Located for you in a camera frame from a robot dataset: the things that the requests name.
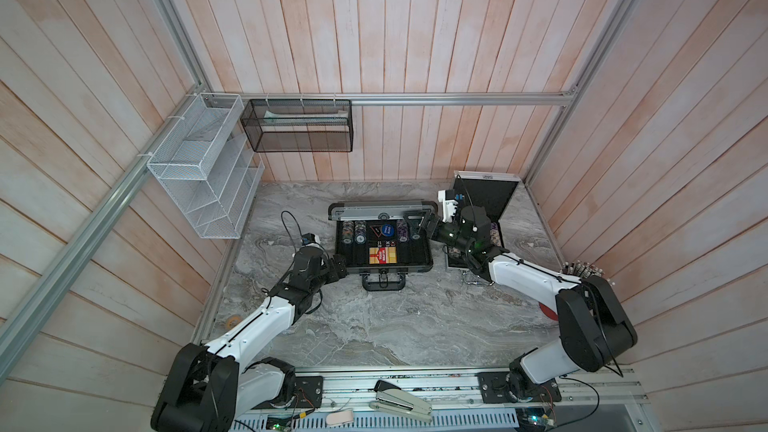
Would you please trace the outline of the dark grey poker case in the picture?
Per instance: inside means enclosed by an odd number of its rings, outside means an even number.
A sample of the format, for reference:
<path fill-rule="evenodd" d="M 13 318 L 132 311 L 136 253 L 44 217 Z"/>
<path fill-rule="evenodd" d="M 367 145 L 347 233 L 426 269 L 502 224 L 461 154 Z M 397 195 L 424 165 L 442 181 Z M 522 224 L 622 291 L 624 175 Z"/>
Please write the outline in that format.
<path fill-rule="evenodd" d="M 396 227 L 397 221 L 404 220 L 409 211 L 437 211 L 437 205 L 432 201 L 423 200 L 384 200 L 369 202 L 336 202 L 328 207 L 328 219 L 335 224 L 335 250 L 346 260 L 347 270 L 361 277 L 364 290 L 368 292 L 400 291 L 405 288 L 407 276 L 415 273 L 425 273 L 433 268 L 434 261 L 430 240 L 421 238 L 409 239 L 401 243 L 394 237 L 376 238 L 369 230 L 370 225 L 386 223 Z M 367 224 L 367 242 L 359 245 L 354 242 L 344 245 L 341 242 L 343 221 L 365 221 Z M 395 246 L 397 248 L 397 264 L 370 265 L 369 248 L 377 246 Z"/>

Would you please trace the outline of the silver aluminium poker case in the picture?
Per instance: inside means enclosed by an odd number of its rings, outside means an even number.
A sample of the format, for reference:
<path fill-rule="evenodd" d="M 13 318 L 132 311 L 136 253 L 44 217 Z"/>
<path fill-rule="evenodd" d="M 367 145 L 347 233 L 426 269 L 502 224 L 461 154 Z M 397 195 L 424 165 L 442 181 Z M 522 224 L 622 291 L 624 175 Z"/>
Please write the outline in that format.
<path fill-rule="evenodd" d="M 520 178 L 514 174 L 456 172 L 452 192 L 446 194 L 455 206 L 451 221 L 458 226 L 459 239 L 448 245 L 448 264 L 490 277 L 493 258 L 506 253 L 500 220 Z"/>

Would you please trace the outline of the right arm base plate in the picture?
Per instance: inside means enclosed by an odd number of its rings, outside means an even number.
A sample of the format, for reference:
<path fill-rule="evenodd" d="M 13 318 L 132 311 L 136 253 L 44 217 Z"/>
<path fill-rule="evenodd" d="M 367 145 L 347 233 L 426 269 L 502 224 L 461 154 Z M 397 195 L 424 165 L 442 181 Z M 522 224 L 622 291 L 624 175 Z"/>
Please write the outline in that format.
<path fill-rule="evenodd" d="M 554 380 L 534 384 L 522 372 L 481 372 L 477 374 L 479 390 L 485 404 L 546 402 L 562 400 Z"/>

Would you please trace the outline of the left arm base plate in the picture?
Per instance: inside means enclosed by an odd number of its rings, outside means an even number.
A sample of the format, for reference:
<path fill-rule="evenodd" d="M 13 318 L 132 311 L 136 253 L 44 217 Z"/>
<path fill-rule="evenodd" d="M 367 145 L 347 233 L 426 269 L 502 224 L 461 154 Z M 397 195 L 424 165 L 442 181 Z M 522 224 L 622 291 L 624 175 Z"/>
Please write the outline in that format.
<path fill-rule="evenodd" d="M 318 409 L 322 405 L 324 378 L 320 375 L 288 379 L 278 396 L 258 405 L 260 409 Z"/>

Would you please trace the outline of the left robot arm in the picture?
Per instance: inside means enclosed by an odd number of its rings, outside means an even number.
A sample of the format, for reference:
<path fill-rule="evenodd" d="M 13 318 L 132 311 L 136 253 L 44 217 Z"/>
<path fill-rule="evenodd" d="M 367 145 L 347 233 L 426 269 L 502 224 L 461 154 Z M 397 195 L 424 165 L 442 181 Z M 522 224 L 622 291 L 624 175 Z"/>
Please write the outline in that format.
<path fill-rule="evenodd" d="M 264 302 L 241 323 L 205 344 L 189 343 L 174 358 L 150 419 L 155 431 L 227 431 L 262 403 L 291 403 L 290 364 L 256 357 L 312 310 L 326 284 L 348 275 L 346 261 L 321 245 L 299 248 Z"/>

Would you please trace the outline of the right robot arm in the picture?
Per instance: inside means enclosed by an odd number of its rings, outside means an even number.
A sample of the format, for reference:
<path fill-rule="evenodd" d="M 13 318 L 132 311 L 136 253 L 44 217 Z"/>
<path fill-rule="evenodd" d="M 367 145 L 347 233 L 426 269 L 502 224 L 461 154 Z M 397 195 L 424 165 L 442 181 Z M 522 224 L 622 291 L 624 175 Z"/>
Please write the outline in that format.
<path fill-rule="evenodd" d="M 637 332 L 612 286 L 600 276 L 578 278 L 526 261 L 492 243 L 485 209 L 466 206 L 449 222 L 426 212 L 418 231 L 456 248 L 467 268 L 485 280 L 537 301 L 557 316 L 559 338 L 510 364 L 507 382 L 520 396 L 531 386 L 582 370 L 596 372 L 638 343 Z"/>

